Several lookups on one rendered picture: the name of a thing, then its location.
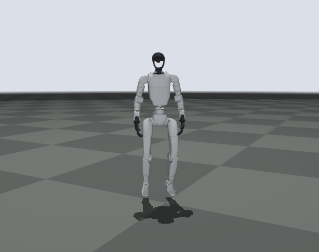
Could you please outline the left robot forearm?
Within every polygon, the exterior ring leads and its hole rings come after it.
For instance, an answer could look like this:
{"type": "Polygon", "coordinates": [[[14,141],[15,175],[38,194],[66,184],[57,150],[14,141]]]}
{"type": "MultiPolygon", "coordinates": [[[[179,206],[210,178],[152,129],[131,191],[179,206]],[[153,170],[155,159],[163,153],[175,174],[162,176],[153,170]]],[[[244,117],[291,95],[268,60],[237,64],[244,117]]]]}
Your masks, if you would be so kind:
{"type": "Polygon", "coordinates": [[[183,114],[184,115],[184,119],[185,119],[185,112],[184,112],[184,103],[183,103],[183,97],[181,95],[181,101],[177,103],[177,107],[178,107],[178,114],[179,114],[179,119],[180,116],[183,114]]]}

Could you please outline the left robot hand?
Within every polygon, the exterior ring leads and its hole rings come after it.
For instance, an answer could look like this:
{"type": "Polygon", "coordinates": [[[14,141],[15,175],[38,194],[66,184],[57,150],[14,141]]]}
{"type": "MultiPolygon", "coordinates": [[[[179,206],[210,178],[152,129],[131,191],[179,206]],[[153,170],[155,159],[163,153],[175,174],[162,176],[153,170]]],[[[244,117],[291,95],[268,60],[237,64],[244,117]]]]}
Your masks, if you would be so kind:
{"type": "Polygon", "coordinates": [[[181,130],[180,130],[180,132],[178,132],[177,135],[180,135],[182,133],[183,129],[184,129],[184,122],[186,120],[184,119],[184,115],[183,114],[180,116],[180,120],[179,121],[181,122],[181,127],[180,127],[181,130]]]}

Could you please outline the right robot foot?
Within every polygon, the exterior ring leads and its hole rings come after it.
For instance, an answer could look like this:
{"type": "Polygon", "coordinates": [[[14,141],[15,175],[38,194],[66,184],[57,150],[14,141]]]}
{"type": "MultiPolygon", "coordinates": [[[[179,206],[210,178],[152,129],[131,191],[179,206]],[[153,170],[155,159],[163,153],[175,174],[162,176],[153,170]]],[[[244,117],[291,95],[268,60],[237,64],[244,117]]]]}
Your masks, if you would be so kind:
{"type": "Polygon", "coordinates": [[[147,184],[147,182],[145,182],[145,184],[144,184],[144,181],[143,181],[141,193],[142,193],[142,196],[149,195],[149,182],[148,182],[148,184],[147,184]]]}

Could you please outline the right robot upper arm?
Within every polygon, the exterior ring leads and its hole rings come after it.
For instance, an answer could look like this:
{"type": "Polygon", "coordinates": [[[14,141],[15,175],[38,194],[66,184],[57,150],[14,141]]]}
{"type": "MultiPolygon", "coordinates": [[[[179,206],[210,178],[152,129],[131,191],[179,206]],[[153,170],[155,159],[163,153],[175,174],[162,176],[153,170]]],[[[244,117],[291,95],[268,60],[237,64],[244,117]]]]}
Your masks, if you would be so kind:
{"type": "Polygon", "coordinates": [[[143,91],[145,88],[144,84],[146,84],[148,82],[148,77],[149,77],[149,75],[146,75],[146,76],[140,77],[140,79],[139,79],[137,91],[136,91],[136,96],[138,97],[137,103],[140,103],[140,104],[143,103],[142,94],[143,94],[143,91]]]}

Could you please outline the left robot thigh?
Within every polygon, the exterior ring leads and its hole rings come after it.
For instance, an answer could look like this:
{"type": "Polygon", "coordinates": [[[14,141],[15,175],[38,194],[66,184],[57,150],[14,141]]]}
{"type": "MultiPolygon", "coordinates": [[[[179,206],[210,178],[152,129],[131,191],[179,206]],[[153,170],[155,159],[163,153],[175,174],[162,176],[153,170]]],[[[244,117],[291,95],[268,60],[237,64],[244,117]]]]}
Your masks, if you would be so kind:
{"type": "Polygon", "coordinates": [[[176,159],[178,157],[178,124],[176,120],[167,118],[166,127],[168,128],[168,140],[170,147],[170,152],[167,154],[167,158],[169,162],[172,162],[173,159],[176,159]]]}

